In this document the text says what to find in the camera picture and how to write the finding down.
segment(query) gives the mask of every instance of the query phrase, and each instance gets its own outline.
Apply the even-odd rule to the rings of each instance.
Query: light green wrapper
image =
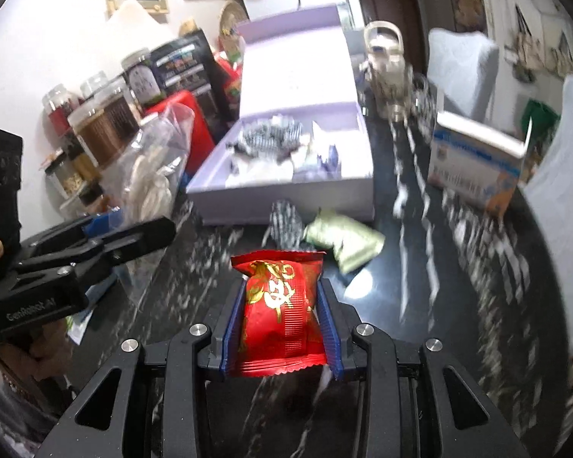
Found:
[[[379,255],[384,246],[382,233],[327,210],[321,210],[306,227],[304,239],[319,248],[333,249],[341,273],[356,270]]]

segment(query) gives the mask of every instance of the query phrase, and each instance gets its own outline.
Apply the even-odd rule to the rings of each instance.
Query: marble countertop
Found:
[[[551,456],[567,399],[567,328],[549,254],[520,192],[501,221],[425,184],[415,125],[367,118],[382,253],[357,273],[325,263],[340,301],[396,339],[439,338],[498,405],[531,456]],[[265,228],[205,227],[184,197],[180,231],[136,305],[120,285],[98,303],[68,376],[83,386],[127,338],[162,341],[200,321],[240,277],[229,263]],[[213,456],[350,457],[356,385],[322,368],[206,388]],[[160,382],[156,399],[162,398]]]

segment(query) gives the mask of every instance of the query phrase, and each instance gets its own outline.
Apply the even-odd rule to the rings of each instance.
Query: red bag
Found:
[[[324,253],[261,250],[231,258],[249,277],[236,372],[260,377],[327,363],[314,315]]]

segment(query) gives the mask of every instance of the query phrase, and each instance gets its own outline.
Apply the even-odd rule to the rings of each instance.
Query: glass pitcher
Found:
[[[365,27],[364,38],[377,113],[383,119],[402,121],[410,113],[413,70],[403,56],[401,31],[392,22],[375,21]]]

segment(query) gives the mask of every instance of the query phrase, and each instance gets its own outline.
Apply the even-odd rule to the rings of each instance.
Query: transparent plastic bag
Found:
[[[148,121],[123,151],[110,178],[102,184],[121,208],[121,218],[111,227],[171,217],[174,201],[191,150],[194,112],[175,104]],[[165,250],[127,263],[129,277],[121,269],[121,284],[129,298],[140,305]]]

